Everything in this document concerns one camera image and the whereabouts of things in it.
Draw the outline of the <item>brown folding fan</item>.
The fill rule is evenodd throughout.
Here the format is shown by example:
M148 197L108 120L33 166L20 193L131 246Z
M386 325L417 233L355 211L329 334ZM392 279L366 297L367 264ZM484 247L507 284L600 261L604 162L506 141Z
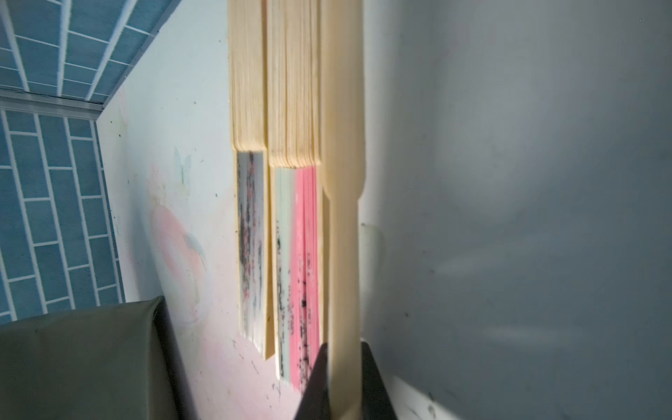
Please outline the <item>brown folding fan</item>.
M358 200L366 172L362 2L323 2L320 31L322 173L329 206L328 396L332 418L358 419Z

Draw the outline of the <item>black patterned bamboo folding fan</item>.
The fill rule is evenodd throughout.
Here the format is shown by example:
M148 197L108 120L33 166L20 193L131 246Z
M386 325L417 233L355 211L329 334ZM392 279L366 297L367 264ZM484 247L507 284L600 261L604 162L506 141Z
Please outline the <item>black patterned bamboo folding fan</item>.
M231 1L227 9L239 324L241 334L269 359L275 341L269 276L266 3Z

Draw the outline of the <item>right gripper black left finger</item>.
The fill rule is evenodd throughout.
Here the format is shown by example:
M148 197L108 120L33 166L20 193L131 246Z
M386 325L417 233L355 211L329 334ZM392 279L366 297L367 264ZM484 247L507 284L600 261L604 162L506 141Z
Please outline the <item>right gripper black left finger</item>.
M294 416L295 420L330 420L331 411L328 395L328 344L320 347L311 371L306 391Z

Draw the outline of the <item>pink folding fan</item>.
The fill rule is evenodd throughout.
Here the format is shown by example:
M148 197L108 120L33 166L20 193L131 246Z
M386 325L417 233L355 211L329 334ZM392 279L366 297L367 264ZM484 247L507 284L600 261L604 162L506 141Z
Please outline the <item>pink folding fan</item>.
M267 3L268 152L278 374L304 392L320 350L320 2Z

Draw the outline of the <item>olive green canvas tote bag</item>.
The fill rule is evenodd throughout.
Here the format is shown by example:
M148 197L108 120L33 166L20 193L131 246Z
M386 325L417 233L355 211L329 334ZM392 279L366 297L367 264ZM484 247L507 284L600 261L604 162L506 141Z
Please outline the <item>olive green canvas tote bag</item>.
M162 297L1 327L3 419L181 419Z

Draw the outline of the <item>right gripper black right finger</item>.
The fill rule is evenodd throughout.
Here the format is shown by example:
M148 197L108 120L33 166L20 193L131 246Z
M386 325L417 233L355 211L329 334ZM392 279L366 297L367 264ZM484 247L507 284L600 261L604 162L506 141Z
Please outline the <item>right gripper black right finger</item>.
M362 419L397 420L369 344L362 341Z

